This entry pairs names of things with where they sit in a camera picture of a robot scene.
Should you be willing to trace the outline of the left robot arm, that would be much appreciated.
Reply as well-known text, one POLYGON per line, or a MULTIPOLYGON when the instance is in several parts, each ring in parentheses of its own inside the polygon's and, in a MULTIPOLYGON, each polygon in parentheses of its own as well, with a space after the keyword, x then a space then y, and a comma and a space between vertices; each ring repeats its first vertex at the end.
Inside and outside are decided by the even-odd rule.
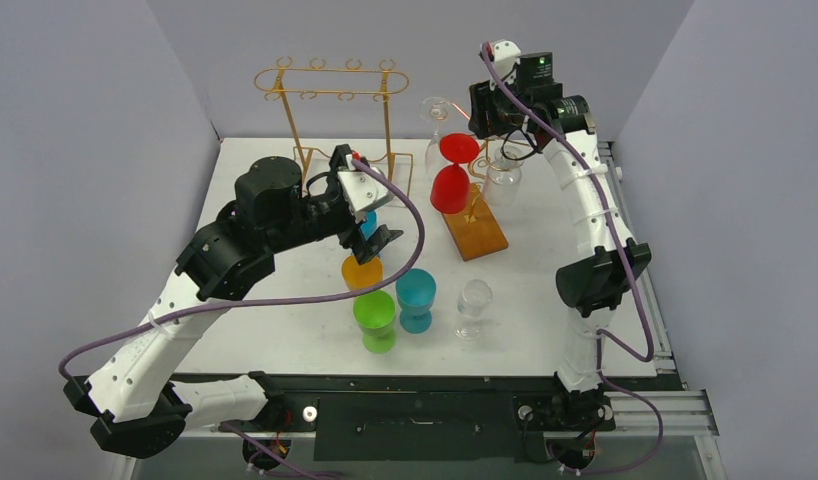
POLYGON ((235 180, 233 200, 179 254, 140 325, 115 336, 118 350, 97 371, 66 376, 65 395, 93 418, 90 432, 102 450, 145 459, 190 429, 280 423, 282 392, 266 373, 209 382, 182 382, 175 373, 205 332, 274 272, 278 254, 335 237, 366 263, 399 237, 385 226, 362 232, 366 215, 396 188, 350 146, 335 147, 322 178, 325 189, 314 195, 294 160, 256 160, 235 180))

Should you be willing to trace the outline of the clear wine glass amber tint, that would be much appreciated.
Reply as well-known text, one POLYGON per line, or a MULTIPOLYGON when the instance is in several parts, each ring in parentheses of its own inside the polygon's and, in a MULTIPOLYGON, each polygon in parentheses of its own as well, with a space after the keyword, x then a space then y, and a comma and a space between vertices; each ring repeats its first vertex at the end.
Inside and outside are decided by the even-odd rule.
POLYGON ((442 97, 428 97, 420 106, 420 115, 432 127, 432 135, 425 148, 424 170, 426 177, 432 181, 436 174, 447 164, 439 150, 441 133, 452 111, 451 103, 442 97))

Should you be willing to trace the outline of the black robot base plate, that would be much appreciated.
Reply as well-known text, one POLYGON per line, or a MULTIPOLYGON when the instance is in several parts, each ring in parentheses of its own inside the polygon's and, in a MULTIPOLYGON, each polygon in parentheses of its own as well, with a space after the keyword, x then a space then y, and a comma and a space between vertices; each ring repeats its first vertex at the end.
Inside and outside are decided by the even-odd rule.
POLYGON ((542 463, 616 427, 603 388, 570 393, 554 377, 279 375, 270 388, 233 426, 311 439, 317 461, 542 463))

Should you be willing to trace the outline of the red plastic goblet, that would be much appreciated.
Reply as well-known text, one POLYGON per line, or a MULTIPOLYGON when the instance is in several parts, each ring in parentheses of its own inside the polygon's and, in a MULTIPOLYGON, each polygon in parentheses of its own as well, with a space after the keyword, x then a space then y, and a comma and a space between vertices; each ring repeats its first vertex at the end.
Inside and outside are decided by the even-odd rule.
POLYGON ((430 202, 442 214, 456 214, 467 205, 470 179, 468 165, 480 152, 477 140, 466 133, 449 133, 434 143, 434 170, 430 202))

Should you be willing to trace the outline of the clear glass tumbler goblet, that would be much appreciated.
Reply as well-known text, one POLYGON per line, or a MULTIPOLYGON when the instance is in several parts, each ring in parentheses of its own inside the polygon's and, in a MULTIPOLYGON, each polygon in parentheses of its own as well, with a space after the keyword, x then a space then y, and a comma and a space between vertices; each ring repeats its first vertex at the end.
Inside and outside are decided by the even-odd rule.
POLYGON ((511 205, 522 180, 522 151, 517 147, 501 146, 489 160, 482 186, 484 200, 491 206, 511 205))

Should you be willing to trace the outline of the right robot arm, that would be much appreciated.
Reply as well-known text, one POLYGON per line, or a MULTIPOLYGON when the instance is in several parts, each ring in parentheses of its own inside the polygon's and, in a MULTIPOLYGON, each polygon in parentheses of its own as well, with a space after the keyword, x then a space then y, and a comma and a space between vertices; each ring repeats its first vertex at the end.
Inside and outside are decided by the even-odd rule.
POLYGON ((606 341, 642 363, 655 354, 637 281, 649 265, 648 244, 627 227, 599 154, 593 113, 567 95, 549 52, 524 54, 508 40, 480 48, 489 79, 470 86, 469 129, 480 139, 524 134, 558 181, 575 230, 578 258, 559 268, 557 292, 568 307, 564 353, 556 376, 565 390, 549 400, 551 418, 573 427, 589 412, 583 392, 604 383, 606 341))

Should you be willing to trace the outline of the teal plastic goblet front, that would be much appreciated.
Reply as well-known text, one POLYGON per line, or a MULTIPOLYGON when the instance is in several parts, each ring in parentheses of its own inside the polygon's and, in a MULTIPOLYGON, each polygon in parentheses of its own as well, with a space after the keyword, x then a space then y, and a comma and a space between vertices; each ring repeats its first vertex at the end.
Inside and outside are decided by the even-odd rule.
POLYGON ((430 328, 436 292, 434 277, 423 269, 410 269, 397 280, 395 293, 400 307, 399 322, 404 331, 421 334, 430 328))

